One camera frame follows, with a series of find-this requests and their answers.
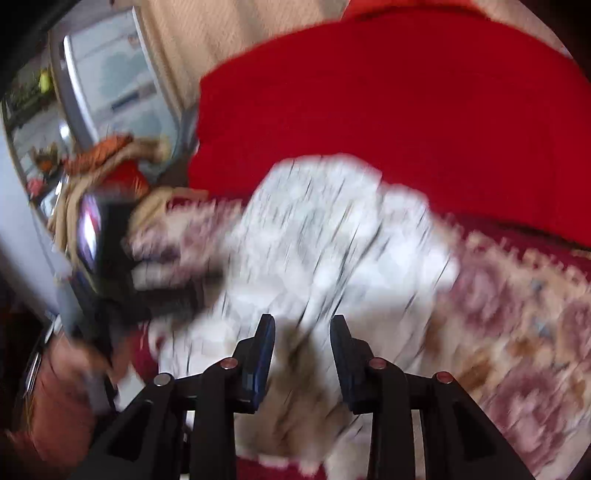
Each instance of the crumpled white garment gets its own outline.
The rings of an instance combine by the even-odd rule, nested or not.
[[[375,355],[416,370],[434,295],[457,265],[432,232],[427,199],[380,179],[343,154],[276,164],[225,238],[221,295],[164,344],[160,370],[194,375],[230,356],[262,314],[275,317],[268,394],[256,415],[237,419],[239,450],[321,462],[343,438],[351,416],[330,347],[335,314]],[[356,458],[348,449],[332,462]],[[345,470],[364,475],[366,465]]]

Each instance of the red blanket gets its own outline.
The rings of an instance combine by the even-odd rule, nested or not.
[[[469,12],[399,9],[278,38],[205,77],[189,183],[245,197],[278,160],[344,152],[436,212],[591,245],[590,131],[571,60]]]

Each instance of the screw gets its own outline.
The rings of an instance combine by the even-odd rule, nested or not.
[[[170,374],[158,374],[154,377],[154,385],[157,387],[163,387],[167,385],[172,379],[173,376]]]
[[[388,365],[386,360],[384,360],[383,358],[380,358],[378,356],[373,357],[369,361],[369,366],[371,368],[373,368],[374,370],[383,370],[384,368],[386,368],[386,365]]]
[[[437,372],[435,378],[439,383],[449,384],[453,382],[453,375],[450,372]]]
[[[229,356],[220,362],[220,367],[224,370],[231,370],[232,368],[236,368],[238,366],[238,360],[234,357]]]

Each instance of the white wall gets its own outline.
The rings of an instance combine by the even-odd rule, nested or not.
[[[37,223],[39,233],[33,222]],[[45,248],[48,259],[42,248]],[[1,135],[0,273],[21,300],[38,316],[43,316],[46,310],[57,313],[53,271],[66,275],[70,266],[61,253],[51,250],[49,235],[29,207],[6,137]]]

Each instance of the person's hand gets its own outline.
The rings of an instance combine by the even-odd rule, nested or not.
[[[108,375],[113,385],[127,373],[131,362],[131,344],[123,340],[115,348],[112,365],[94,347],[82,342],[71,342],[59,334],[50,345],[50,362],[57,378],[83,390],[84,378],[90,375]]]

